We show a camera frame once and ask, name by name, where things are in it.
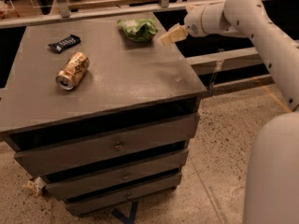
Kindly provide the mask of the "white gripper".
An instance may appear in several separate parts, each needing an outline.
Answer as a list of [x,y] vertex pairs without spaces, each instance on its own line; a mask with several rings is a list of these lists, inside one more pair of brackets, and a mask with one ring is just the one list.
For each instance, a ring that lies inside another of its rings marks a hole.
[[186,28],[183,25],[174,25],[159,38],[160,43],[163,45],[176,43],[186,39],[188,34],[193,37],[204,37],[206,33],[202,26],[202,15],[205,8],[205,6],[186,6],[187,15],[184,18]]

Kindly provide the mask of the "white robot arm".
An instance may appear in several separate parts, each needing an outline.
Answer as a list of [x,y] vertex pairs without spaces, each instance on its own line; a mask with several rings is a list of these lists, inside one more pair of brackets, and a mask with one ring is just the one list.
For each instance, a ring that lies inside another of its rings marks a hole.
[[159,37],[244,36],[253,44],[292,110],[267,122],[252,145],[243,224],[299,224],[299,45],[268,17],[262,0],[188,6],[182,25]]

